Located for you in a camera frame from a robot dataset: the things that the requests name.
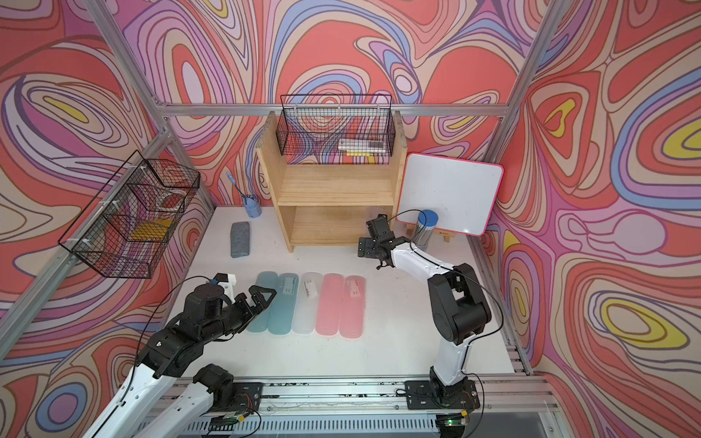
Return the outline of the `teal pencil case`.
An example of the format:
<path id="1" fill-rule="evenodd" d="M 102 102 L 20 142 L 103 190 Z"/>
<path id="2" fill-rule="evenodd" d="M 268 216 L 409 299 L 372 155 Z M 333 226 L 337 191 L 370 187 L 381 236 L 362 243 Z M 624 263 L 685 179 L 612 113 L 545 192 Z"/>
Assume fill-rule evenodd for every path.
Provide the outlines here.
<path id="1" fill-rule="evenodd" d="M 264 271 L 257 276 L 255 282 L 256 286 L 261 288 L 275 289 L 277 287 L 277 281 L 279 280 L 279 274 L 273 271 Z M 253 321 L 250 322 L 246 330 L 252 333 L 261 333 L 268 329 L 268 321 L 270 317 L 271 306 L 266 310 L 262 311 Z"/>
<path id="2" fill-rule="evenodd" d="M 284 273 L 276 285 L 277 295 L 270 306 L 268 331 L 277 336 L 291 332 L 299 291 L 299 276 Z"/>

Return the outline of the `clear pencil case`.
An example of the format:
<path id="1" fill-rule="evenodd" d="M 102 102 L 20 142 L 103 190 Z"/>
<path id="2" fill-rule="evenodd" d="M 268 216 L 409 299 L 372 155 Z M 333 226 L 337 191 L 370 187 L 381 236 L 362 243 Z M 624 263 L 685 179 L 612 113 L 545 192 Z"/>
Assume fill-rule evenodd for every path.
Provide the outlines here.
<path id="1" fill-rule="evenodd" d="M 292 321 L 294 333 L 308 335 L 315 331 L 322 281 L 323 275 L 317 272 L 308 272 L 300 277 Z"/>

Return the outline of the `pink pencil case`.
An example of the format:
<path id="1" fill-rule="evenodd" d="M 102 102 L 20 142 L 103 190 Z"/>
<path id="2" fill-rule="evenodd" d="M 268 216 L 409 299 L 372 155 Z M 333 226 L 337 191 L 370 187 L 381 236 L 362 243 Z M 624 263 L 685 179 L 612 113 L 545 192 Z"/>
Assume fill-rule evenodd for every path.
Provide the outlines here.
<path id="1" fill-rule="evenodd" d="M 328 274 L 323 277 L 316 317 L 316 332 L 321 336 L 334 336 L 339 331 L 344 277 Z"/>
<path id="2" fill-rule="evenodd" d="M 359 339 L 363 335 L 366 307 L 366 279 L 348 276 L 341 296 L 339 331 L 345 339 Z"/>

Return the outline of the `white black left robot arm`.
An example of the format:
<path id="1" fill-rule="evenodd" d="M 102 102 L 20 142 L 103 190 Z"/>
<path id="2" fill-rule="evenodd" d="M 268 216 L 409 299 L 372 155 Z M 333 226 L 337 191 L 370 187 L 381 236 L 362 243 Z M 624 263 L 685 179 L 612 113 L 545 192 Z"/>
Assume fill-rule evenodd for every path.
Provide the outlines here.
<path id="1" fill-rule="evenodd" d="M 187 297 L 183 311 L 150 337 L 136 355 L 125 383 L 85 432 L 87 437 L 176 437 L 211 410 L 248 414 L 255 405 L 234 376 L 209 364 L 195 374 L 175 401 L 153 421 L 142 421 L 199 359 L 206 345 L 239 334 L 273 303 L 273 288 L 251 286 L 229 297 L 223 282 L 209 280 Z"/>

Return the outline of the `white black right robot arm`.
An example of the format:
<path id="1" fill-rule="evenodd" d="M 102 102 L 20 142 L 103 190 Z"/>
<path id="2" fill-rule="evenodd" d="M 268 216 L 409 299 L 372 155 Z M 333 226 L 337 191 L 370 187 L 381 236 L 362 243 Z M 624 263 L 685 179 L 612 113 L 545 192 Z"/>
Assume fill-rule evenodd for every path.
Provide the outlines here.
<path id="1" fill-rule="evenodd" d="M 485 336 L 492 311 L 487 292 L 472 266 L 449 266 L 392 231 L 387 215 L 366 223 L 368 237 L 358 243 L 358 257 L 379 261 L 378 268 L 397 268 L 427 285 L 431 316 L 441 342 L 427 381 L 407 381 L 405 397 L 411 410 L 480 407 L 475 382 L 465 365 L 471 344 Z"/>

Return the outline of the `wooden two-tier shelf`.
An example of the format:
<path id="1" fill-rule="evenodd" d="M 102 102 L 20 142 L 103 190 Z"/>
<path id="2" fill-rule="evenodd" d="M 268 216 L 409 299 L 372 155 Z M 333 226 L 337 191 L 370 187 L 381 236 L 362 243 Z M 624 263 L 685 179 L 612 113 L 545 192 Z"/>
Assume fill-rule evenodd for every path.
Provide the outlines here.
<path id="1" fill-rule="evenodd" d="M 366 222 L 398 213 L 408 146 L 399 112 L 392 115 L 388 164 L 289 164 L 270 113 L 255 145 L 257 160 L 288 252 L 298 246 L 356 246 Z"/>

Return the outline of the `colored pencil tube blue lid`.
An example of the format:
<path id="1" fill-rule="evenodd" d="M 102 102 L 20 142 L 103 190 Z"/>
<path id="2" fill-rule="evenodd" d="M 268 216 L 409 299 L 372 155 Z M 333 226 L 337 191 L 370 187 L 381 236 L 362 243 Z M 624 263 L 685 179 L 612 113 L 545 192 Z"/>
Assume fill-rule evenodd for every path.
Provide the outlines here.
<path id="1" fill-rule="evenodd" d="M 439 216 L 433 210 L 422 210 L 418 213 L 415 223 L 413 244 L 421 250 L 426 250 L 432 233 L 436 229 Z"/>

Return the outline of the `wooden board easel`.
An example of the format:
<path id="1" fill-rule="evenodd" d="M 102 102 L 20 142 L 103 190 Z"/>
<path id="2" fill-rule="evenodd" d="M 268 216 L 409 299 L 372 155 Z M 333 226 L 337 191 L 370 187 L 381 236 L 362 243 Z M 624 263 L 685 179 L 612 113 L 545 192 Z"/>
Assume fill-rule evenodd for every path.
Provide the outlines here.
<path id="1" fill-rule="evenodd" d="M 410 226 L 407 226 L 406 231 L 407 235 L 409 235 L 417 245 L 427 245 L 434 235 L 438 235 L 445 242 L 450 242 L 451 239 L 456 236 L 455 232 L 440 230 L 434 226 L 423 227 L 419 224 L 410 224 Z"/>

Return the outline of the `grey felt eraser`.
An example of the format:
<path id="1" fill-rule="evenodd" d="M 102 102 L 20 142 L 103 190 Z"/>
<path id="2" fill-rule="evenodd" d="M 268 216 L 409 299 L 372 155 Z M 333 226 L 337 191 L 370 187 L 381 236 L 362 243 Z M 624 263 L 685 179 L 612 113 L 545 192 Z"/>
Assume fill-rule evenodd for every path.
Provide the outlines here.
<path id="1" fill-rule="evenodd" d="M 250 222 L 236 222 L 230 228 L 230 255 L 232 258 L 250 255 Z"/>

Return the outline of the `blue pen cup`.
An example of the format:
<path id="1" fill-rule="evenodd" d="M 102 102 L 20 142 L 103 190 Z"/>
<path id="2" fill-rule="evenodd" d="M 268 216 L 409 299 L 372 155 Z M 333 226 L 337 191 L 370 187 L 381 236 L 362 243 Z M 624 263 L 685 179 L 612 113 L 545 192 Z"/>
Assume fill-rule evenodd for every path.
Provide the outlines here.
<path id="1" fill-rule="evenodd" d="M 238 186 L 237 181 L 233 177 L 232 173 L 230 171 L 226 171 L 226 176 L 228 180 L 230 180 L 231 184 L 233 185 L 234 189 L 238 192 L 239 196 L 242 199 L 243 206 L 246 210 L 246 214 L 248 215 L 249 218 L 258 218 L 261 216 L 262 211 L 260 204 L 258 202 L 258 199 L 255 195 L 247 195 L 244 193 Z"/>

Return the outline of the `silver box in basket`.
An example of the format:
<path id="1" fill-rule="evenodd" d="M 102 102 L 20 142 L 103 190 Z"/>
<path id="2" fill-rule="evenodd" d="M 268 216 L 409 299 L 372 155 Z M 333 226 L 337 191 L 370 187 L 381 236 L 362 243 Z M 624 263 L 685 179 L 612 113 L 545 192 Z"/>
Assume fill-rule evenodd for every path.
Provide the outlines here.
<path id="1" fill-rule="evenodd" d="M 337 146 L 339 151 L 347 154 L 380 154 L 386 153 L 386 147 L 382 141 L 342 138 Z"/>

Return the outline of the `yellow item in side basket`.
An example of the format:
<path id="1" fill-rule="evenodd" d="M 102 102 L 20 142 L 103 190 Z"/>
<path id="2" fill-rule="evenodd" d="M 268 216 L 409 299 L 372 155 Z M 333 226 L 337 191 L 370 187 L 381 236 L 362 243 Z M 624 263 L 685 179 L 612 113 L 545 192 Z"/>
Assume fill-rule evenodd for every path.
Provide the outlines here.
<path id="1" fill-rule="evenodd" d="M 133 242 L 162 242 L 166 239 L 173 221 L 170 219 L 154 219 L 137 224 L 130 234 Z"/>

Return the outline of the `white board pink frame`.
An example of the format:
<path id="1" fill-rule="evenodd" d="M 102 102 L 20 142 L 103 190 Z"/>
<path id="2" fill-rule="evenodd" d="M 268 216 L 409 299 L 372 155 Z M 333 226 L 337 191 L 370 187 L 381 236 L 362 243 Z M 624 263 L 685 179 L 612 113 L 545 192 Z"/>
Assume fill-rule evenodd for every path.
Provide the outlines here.
<path id="1" fill-rule="evenodd" d="M 487 229 L 504 169 L 498 164 L 412 153 L 407 157 L 396 220 L 438 215 L 437 228 L 479 237 Z"/>

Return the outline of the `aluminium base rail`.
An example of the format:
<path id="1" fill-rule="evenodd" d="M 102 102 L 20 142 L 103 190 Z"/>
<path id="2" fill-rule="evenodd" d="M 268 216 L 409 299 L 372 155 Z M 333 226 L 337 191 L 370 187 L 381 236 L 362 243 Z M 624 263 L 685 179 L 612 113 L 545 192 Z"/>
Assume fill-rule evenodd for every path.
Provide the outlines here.
<path id="1" fill-rule="evenodd" d="M 571 437 L 543 379 L 472 376 L 452 401 L 437 403 L 417 376 L 244 379 L 231 392 L 183 381 L 128 390 L 89 437 Z"/>

